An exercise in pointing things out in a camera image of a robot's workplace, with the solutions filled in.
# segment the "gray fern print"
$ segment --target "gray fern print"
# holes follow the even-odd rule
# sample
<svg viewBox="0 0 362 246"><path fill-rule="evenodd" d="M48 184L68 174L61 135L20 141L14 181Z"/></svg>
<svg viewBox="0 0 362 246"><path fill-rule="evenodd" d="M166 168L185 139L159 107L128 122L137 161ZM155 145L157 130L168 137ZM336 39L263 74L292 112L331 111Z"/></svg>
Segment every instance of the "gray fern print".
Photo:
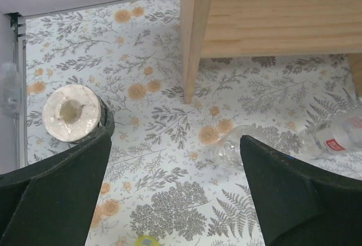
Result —
<svg viewBox="0 0 362 246"><path fill-rule="evenodd" d="M135 173L143 169L150 174L154 173L163 163L163 151L153 150L149 143L131 145L127 150L113 145L104 177L114 182L121 179L125 171Z"/></svg>
<svg viewBox="0 0 362 246"><path fill-rule="evenodd" d="M275 78L271 83L260 79L248 80L251 95L242 95L238 102L247 115L253 113L266 114L275 103L285 103L292 100L298 104L303 102L307 95L305 81L295 82L291 76Z"/></svg>
<svg viewBox="0 0 362 246"><path fill-rule="evenodd" d="M158 169L153 175L146 175L136 183L136 191L146 189L147 191L156 191L163 188L166 183L176 182L180 177L188 174L186 169L174 168L169 173L166 170Z"/></svg>
<svg viewBox="0 0 362 246"><path fill-rule="evenodd" d="M149 140L152 144L161 144L165 135L171 137L176 143L178 149L184 149L187 132L191 129L188 122L188 114L191 111L184 111L179 108L169 108L165 105L155 107L152 111L153 122L150 122L146 131L148 133L145 140Z"/></svg>
<svg viewBox="0 0 362 246"><path fill-rule="evenodd" d="M288 64L283 70L284 75L300 74L301 72L314 72L317 71L320 64L324 64L325 61L320 57L311 57L308 59L297 59L295 64Z"/></svg>
<svg viewBox="0 0 362 246"><path fill-rule="evenodd" d="M206 217L197 207L207 204L204 189L196 182L176 182L176 187L157 192L151 197L151 205L138 205L131 212L131 229L138 236L149 234L164 239L174 231L191 241L205 232Z"/></svg>
<svg viewBox="0 0 362 246"><path fill-rule="evenodd" d="M212 242L211 246L236 246L234 243L225 243L221 240L215 240Z"/></svg>
<svg viewBox="0 0 362 246"><path fill-rule="evenodd" d="M251 61L259 63L262 68L275 66L277 63L275 57L253 57Z"/></svg>
<svg viewBox="0 0 362 246"><path fill-rule="evenodd" d="M211 218L208 236L217 234L229 237L231 233L234 237L237 235L243 237L244 230L247 230L252 238L254 228L259 227L250 189L246 185L236 185L242 190L240 194L230 193L223 189L222 193L227 201L216 198L222 210L213 206L216 218Z"/></svg>
<svg viewBox="0 0 362 246"><path fill-rule="evenodd" d="M270 145L284 154L291 154L292 152L298 154L301 147L297 134L291 131L279 133L279 129L275 126L256 126L255 123L252 126L262 131L265 136L268 136Z"/></svg>
<svg viewBox="0 0 362 246"><path fill-rule="evenodd" d="M314 97L316 104L310 104L314 112L307 111L310 120L307 120L309 126L319 123L323 120L334 118L343 111L351 111L362 108L362 102L355 93L351 96L344 88L344 96L326 92L332 100L323 100Z"/></svg>

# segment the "wooden shelf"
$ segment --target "wooden shelf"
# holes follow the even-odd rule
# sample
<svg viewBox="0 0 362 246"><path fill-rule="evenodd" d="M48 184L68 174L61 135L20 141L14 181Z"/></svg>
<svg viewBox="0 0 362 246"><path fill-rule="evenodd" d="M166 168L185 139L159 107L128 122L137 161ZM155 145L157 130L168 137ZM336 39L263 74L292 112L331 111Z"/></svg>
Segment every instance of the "wooden shelf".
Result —
<svg viewBox="0 0 362 246"><path fill-rule="evenodd" d="M201 57L362 52L362 0L212 0Z"/></svg>

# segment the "floral shelf liner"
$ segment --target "floral shelf liner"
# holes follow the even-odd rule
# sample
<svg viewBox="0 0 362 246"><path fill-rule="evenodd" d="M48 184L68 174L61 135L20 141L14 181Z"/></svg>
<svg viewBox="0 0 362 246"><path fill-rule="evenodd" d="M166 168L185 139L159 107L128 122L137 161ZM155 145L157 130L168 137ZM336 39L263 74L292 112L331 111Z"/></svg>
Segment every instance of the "floral shelf liner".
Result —
<svg viewBox="0 0 362 246"><path fill-rule="evenodd" d="M214 165L209 146L247 124L303 158L297 132L362 107L343 54L203 59L185 105L179 19L180 0L142 0L27 20L29 163L71 146L41 121L57 88L86 85L115 114L87 246L144 234L167 246L264 245L244 174ZM362 154L312 163L362 179Z"/></svg>

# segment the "plastic bottle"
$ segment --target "plastic bottle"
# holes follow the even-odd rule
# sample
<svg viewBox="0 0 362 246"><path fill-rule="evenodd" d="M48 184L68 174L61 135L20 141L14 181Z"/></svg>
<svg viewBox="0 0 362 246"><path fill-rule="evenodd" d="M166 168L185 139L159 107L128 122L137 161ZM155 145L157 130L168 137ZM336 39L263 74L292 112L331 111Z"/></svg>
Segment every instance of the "plastic bottle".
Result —
<svg viewBox="0 0 362 246"><path fill-rule="evenodd" d="M0 110L3 113L18 113L21 99L21 76L16 64L4 63L0 68Z"/></svg>
<svg viewBox="0 0 362 246"><path fill-rule="evenodd" d="M299 134L310 159L362 151L362 109L311 126Z"/></svg>
<svg viewBox="0 0 362 246"><path fill-rule="evenodd" d="M211 148L211 158L215 164L227 169L244 170L240 154L240 139L243 135L250 135L257 140L269 145L268 138L263 132L253 126L237 126Z"/></svg>

